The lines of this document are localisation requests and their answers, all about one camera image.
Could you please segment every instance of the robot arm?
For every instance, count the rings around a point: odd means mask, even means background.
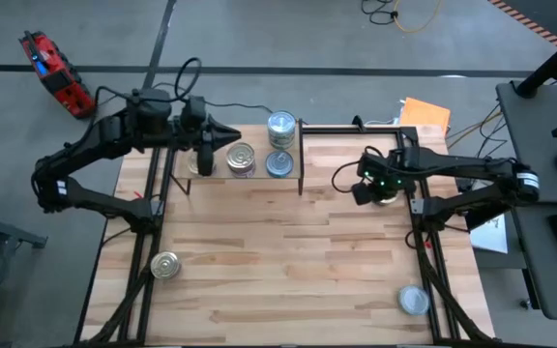
[[[168,147],[198,153],[199,174],[212,174],[213,152],[241,137],[237,130],[221,125],[205,111],[205,101],[190,97],[180,116],[169,119],[167,92],[133,90],[126,108],[101,118],[74,144],[36,162],[32,186],[46,213],[75,207],[107,217],[123,217],[133,232],[152,228],[154,216],[148,198],[127,201],[83,188],[70,178],[76,170],[100,159],[117,159],[132,149]]]
[[[539,200],[539,177],[527,165],[514,159],[474,159],[438,155],[427,148],[392,150],[387,158],[381,153],[364,152],[358,163],[358,176],[368,180],[352,187],[356,203],[394,197],[400,189],[415,190],[415,181],[441,175],[491,181],[485,188],[449,197],[413,199],[412,213],[440,231],[454,214],[474,212],[487,221],[514,206]]]

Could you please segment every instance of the red power tool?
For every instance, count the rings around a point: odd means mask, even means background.
[[[90,116],[96,108],[94,99],[57,44],[43,32],[32,34],[27,30],[19,41],[46,90],[74,117]]]

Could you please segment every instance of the orange paper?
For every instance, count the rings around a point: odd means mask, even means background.
[[[399,123],[410,126],[439,125],[442,128],[442,133],[446,136],[450,121],[451,110],[428,102],[407,98]]]

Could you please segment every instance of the wooden table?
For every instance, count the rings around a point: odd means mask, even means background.
[[[447,152],[438,128],[418,130],[421,146]],[[284,180],[194,181],[190,196],[173,189],[161,250],[176,252],[183,269],[155,282],[146,343],[430,343],[427,317],[403,313],[396,299],[401,287],[421,284],[416,253],[403,242],[411,229],[405,197],[387,207],[359,207],[330,185],[337,167],[357,160],[366,145],[387,153],[396,141],[380,134],[306,135],[302,196]],[[125,157],[117,196],[143,191],[149,158]],[[337,177],[344,188],[356,181],[355,167]],[[457,194],[452,178],[428,183],[431,195]],[[460,217],[448,224],[465,227]],[[113,220],[106,236],[125,227]],[[493,335],[468,234],[447,229],[440,237],[455,297]],[[121,301],[133,243],[134,235],[125,234],[103,248],[83,338]],[[135,328],[133,319],[131,334]]]

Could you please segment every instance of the black desk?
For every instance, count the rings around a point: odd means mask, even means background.
[[[518,96],[510,83],[496,86],[517,159],[539,174],[540,202],[557,203],[557,86],[543,85],[532,99]]]
[[[551,215],[557,215],[557,205],[539,204],[513,211],[539,305],[547,318],[557,319],[557,242],[546,221]]]
[[[519,97],[509,83],[496,87],[517,159],[539,174],[539,204],[516,208],[513,218],[522,243],[524,271],[533,305],[557,319],[557,241],[547,218],[557,215],[557,86],[543,85],[532,99]]]

